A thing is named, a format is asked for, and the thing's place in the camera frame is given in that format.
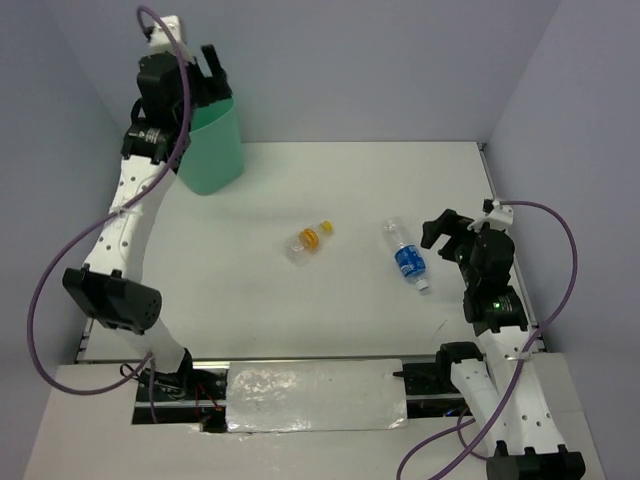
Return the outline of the yellow cap orange label bottle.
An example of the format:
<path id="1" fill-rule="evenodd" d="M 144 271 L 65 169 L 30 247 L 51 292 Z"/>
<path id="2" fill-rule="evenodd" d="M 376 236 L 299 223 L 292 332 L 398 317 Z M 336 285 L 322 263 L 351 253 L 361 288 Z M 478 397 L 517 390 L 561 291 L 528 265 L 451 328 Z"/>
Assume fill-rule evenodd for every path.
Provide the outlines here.
<path id="1" fill-rule="evenodd" d="M 334 225 L 328 220 L 301 229 L 285 242 L 286 258 L 298 266 L 307 263 L 322 249 L 333 233 Z"/>

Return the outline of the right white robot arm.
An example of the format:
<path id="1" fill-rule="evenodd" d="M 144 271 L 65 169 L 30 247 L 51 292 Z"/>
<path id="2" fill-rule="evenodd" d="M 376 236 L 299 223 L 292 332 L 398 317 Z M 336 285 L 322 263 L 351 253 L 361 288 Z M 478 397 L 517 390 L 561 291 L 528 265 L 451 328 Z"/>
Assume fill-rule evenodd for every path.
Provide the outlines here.
<path id="1" fill-rule="evenodd" d="M 530 362 L 537 330 L 511 284 L 512 222 L 510 208 L 491 202 L 477 220 L 447 209 L 423 224 L 422 247 L 448 238 L 438 253 L 461 272 L 464 316 L 475 334 L 472 342 L 440 347 L 435 380 L 446 391 L 458 390 L 470 408 L 489 455 L 487 478 L 580 479 L 583 456 L 556 427 Z"/>

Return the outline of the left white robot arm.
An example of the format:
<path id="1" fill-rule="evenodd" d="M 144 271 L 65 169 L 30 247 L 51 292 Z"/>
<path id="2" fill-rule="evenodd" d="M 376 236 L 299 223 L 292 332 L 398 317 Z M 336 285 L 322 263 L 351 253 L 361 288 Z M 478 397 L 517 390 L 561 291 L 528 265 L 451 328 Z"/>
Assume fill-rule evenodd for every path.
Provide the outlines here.
<path id="1" fill-rule="evenodd" d="M 161 321 L 162 296 L 143 285 L 143 262 L 160 205 L 180 167 L 180 131 L 190 127 L 195 109 L 232 95 L 214 46 L 204 45 L 201 51 L 208 75 L 196 61 L 181 71 L 170 52 L 140 60 L 140 97 L 123 138 L 110 218 L 82 267 L 67 269 L 62 279 L 84 314 L 141 356 L 153 355 L 154 382 L 175 399 L 195 389 L 192 356 Z"/>

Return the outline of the blue label clear bottle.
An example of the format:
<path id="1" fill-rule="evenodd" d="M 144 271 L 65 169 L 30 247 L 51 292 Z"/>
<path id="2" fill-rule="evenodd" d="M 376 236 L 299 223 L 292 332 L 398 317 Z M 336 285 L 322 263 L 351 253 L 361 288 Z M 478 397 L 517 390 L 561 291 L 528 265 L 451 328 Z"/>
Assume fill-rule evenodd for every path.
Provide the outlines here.
<path id="1" fill-rule="evenodd" d="M 385 220 L 382 231 L 404 280 L 413 285 L 417 291 L 425 292 L 429 288 L 427 264 L 412 241 L 404 222 L 400 218 Z"/>

